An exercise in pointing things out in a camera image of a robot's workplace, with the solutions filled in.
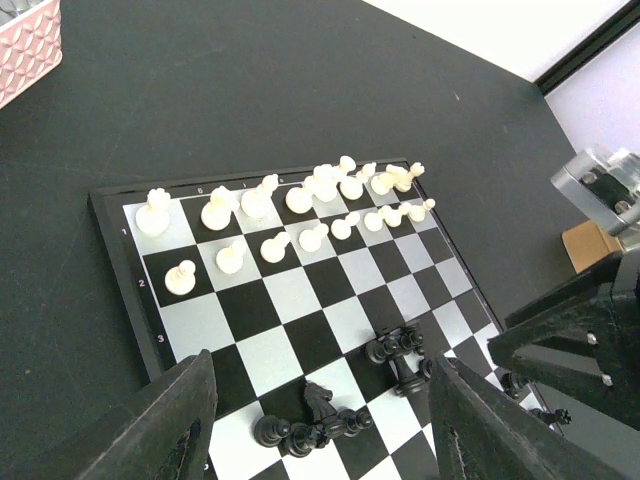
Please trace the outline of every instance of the white pawn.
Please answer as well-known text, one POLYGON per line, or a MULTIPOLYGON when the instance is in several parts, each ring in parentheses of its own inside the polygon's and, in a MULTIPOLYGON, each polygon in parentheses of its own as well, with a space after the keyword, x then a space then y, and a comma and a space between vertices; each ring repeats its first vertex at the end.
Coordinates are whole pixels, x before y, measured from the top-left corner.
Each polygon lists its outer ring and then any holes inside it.
POLYGON ((218 187, 211 192, 211 199, 202 209, 200 218, 209 230, 222 230, 231 222, 231 212, 240 208, 226 187, 218 187))
POLYGON ((409 210, 409 218, 414 222, 422 222, 427 216, 427 212, 436 206, 436 201, 433 198, 429 198, 422 205, 412 205, 409 210))
POLYGON ((275 238, 262 242, 260 255, 269 263, 278 263, 284 258, 285 248, 291 243, 291 236, 287 232, 280 232, 275 238))
POLYGON ((413 185, 413 179, 419 177, 423 173, 424 167, 421 163, 416 162, 411 165, 411 168, 407 173, 401 175, 397 179, 395 187, 401 192, 408 192, 409 190, 411 190, 411 186, 413 185))
POLYGON ((223 272, 231 275, 242 268, 244 263, 244 254, 247 252, 247 246, 236 240, 230 247, 223 248, 216 255, 216 265, 223 272))
POLYGON ((307 213, 313 207, 313 192, 315 182, 313 177, 304 179, 302 187, 293 187, 287 192, 284 201, 293 213, 307 213))
POLYGON ((174 295, 186 295, 196 286, 196 264, 184 260, 180 265, 169 269, 164 276, 164 285, 174 295))
POLYGON ((278 174, 267 175, 257 188, 244 192, 240 204, 249 217, 260 219, 273 207, 271 195, 278 188, 278 174))
POLYGON ((337 182, 332 176, 332 167, 328 163, 313 169, 314 194, 321 202, 330 202, 338 195, 337 182))
POLYGON ((345 177, 340 182, 340 191, 348 200, 357 200, 364 193, 363 185, 376 173, 376 164, 367 163, 355 177, 345 177))
POLYGON ((136 225, 150 237, 157 237, 167 228, 171 218, 169 217, 169 201, 171 195, 164 188, 154 188, 147 195, 147 204, 136 212, 136 225))
POLYGON ((358 212, 351 212, 344 220, 338 218, 331 224, 331 233, 338 240, 346 240, 351 235, 351 227, 355 227, 356 223, 360 221, 360 214, 358 212))
POLYGON ((395 183, 395 177, 389 172, 384 172, 371 179, 371 189, 378 195, 386 195, 395 183))
POLYGON ((322 245, 322 239, 329 234, 329 227, 326 223, 321 223, 310 230, 303 230, 298 237, 298 243, 305 252, 313 253, 318 251, 322 245))

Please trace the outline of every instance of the pink basket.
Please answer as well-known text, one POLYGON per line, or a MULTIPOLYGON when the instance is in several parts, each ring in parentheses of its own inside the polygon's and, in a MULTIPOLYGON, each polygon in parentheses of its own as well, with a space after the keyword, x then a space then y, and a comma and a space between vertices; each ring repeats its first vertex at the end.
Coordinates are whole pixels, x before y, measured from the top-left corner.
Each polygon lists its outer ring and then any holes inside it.
POLYGON ((45 0, 0 27, 0 108, 62 61, 60 0, 45 0))

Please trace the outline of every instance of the dark table surface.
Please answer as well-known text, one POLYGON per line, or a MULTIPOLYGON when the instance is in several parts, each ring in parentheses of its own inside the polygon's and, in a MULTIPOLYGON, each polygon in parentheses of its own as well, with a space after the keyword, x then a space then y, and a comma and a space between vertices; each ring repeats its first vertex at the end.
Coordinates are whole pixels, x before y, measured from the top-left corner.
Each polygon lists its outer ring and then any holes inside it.
POLYGON ((573 156, 530 83, 359 0, 63 3, 62 65, 0 111, 0 467, 145 382, 97 186, 407 157, 503 318, 568 278, 573 156))

